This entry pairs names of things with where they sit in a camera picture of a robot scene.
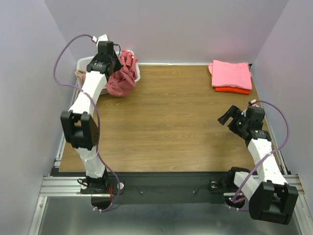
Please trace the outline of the dusty red t-shirt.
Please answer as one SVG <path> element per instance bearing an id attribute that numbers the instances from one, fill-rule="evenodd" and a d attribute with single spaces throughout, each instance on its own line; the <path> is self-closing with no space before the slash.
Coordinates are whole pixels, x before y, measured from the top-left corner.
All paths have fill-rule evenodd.
<path id="1" fill-rule="evenodd" d="M 119 56 L 122 64 L 121 70 L 113 73 L 109 78 L 106 89 L 110 95 L 115 97 L 126 97 L 136 86 L 138 72 L 136 69 L 138 58 L 130 50 L 122 50 Z"/>

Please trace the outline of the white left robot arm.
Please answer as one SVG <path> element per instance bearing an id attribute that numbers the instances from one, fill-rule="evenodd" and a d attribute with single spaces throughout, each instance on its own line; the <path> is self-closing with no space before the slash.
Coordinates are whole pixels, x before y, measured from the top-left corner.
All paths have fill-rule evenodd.
<path id="1" fill-rule="evenodd" d="M 87 65 L 84 84 L 68 111 L 61 113 L 65 139 L 78 152 L 86 169 L 79 179 L 82 189 L 104 193 L 110 185 L 107 170 L 98 153 L 100 125 L 93 119 L 98 98 L 110 76 L 121 69 L 114 42 L 98 40 L 97 53 Z"/>

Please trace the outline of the beige t-shirt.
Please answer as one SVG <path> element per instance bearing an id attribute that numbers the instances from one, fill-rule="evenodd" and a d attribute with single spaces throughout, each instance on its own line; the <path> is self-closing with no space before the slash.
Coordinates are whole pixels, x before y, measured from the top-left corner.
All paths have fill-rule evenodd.
<path id="1" fill-rule="evenodd" d="M 81 75 L 81 74 L 83 74 L 83 73 L 86 74 L 86 71 L 85 71 L 85 70 L 76 70 L 76 71 L 75 71 L 75 76 L 78 78 L 78 75 Z"/>

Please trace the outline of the folded orange t-shirt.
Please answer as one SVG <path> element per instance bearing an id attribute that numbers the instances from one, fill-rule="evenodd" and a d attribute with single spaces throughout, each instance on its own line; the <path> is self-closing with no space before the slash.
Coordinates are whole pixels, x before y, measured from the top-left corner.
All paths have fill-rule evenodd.
<path id="1" fill-rule="evenodd" d="M 223 92 L 223 93 L 245 94 L 245 95 L 250 94 L 250 90 L 237 88 L 237 87 L 215 87 L 215 91 Z"/>

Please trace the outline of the folded light pink t-shirt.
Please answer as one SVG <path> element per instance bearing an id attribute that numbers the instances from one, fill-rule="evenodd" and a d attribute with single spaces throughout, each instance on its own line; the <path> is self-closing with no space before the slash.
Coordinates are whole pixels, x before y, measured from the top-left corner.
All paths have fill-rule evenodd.
<path id="1" fill-rule="evenodd" d="M 212 87 L 252 89 L 251 72 L 247 62 L 232 64 L 213 60 L 208 64 Z"/>

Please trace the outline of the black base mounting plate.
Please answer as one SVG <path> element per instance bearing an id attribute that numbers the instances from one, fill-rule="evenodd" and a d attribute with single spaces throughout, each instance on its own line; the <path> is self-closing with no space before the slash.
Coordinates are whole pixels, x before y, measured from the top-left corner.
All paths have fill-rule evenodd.
<path id="1" fill-rule="evenodd" d="M 227 172 L 119 172 L 121 191 L 110 173 L 107 183 L 117 204 L 224 204 L 237 190 L 226 183 Z"/>

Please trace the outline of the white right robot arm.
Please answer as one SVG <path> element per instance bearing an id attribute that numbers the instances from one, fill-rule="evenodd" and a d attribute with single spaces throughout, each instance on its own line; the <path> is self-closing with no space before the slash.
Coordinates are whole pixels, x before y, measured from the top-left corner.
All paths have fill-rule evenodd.
<path id="1" fill-rule="evenodd" d="M 234 190 L 232 197 L 226 197 L 229 208 L 243 210 L 248 203 L 252 219 L 287 225 L 298 199 L 298 189 L 291 186 L 277 165 L 272 149 L 271 137 L 263 130 L 265 111 L 257 101 L 249 102 L 247 109 L 241 110 L 232 105 L 218 118 L 221 125 L 242 138 L 250 152 L 255 167 L 253 170 L 232 167 L 226 177 L 226 187 Z"/>

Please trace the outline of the mauve pink t-shirt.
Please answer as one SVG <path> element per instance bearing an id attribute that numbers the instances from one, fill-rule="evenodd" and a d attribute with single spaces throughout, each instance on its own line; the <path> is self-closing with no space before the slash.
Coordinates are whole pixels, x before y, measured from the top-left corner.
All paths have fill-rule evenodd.
<path id="1" fill-rule="evenodd" d="M 83 84 L 85 82 L 85 79 L 86 79 L 86 74 L 85 73 L 83 73 L 81 75 L 78 75 L 78 81 L 79 81 L 80 87 L 83 86 Z"/>

